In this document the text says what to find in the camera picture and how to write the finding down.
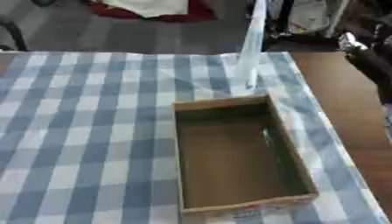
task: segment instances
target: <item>black object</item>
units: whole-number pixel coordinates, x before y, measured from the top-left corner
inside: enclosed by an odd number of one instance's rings
[[[39,7],[46,7],[55,4],[57,2],[57,0],[31,0],[31,1]]]
[[[10,33],[18,51],[21,52],[27,51],[27,46],[23,38],[23,34],[18,28],[18,26],[12,20],[8,19],[7,17],[0,16],[0,27],[5,28],[5,30],[7,30]],[[11,47],[8,47],[7,45],[0,45],[0,49],[4,51],[13,50]]]
[[[277,19],[267,12],[263,51],[268,51],[273,45],[287,41],[304,45],[322,46],[324,49],[336,51],[339,49],[338,38],[324,38],[320,34],[293,34],[289,32],[289,18],[294,6],[294,0],[283,0],[282,9]]]

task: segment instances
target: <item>chair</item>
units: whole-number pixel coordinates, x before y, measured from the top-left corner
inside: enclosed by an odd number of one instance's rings
[[[16,50],[21,52],[27,51],[27,46],[25,43],[25,39],[23,38],[23,34],[18,28],[18,26],[12,20],[0,15],[0,27],[3,27],[7,32],[10,33],[12,39],[15,42],[15,47],[17,48]],[[15,49],[7,45],[0,44],[0,50],[14,51]]]

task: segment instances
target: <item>red object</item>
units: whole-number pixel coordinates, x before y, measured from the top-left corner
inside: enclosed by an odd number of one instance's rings
[[[162,15],[159,17],[149,17],[147,19],[165,22],[199,22],[216,19],[214,11],[209,8],[203,0],[188,0],[188,14],[186,15]],[[135,12],[109,6],[105,3],[91,3],[93,13],[102,17],[112,18],[144,18]]]

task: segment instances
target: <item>tablecloth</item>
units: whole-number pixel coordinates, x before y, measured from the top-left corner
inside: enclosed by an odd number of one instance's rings
[[[0,223],[180,223],[172,102],[229,97],[236,61],[21,53],[0,79]],[[290,55],[261,53],[258,70],[253,94],[271,95],[320,195],[184,223],[389,223]]]

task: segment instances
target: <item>white cloth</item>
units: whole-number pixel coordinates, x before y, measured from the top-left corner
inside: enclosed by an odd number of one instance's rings
[[[188,13],[188,0],[102,0],[102,2],[133,11],[145,18]]]

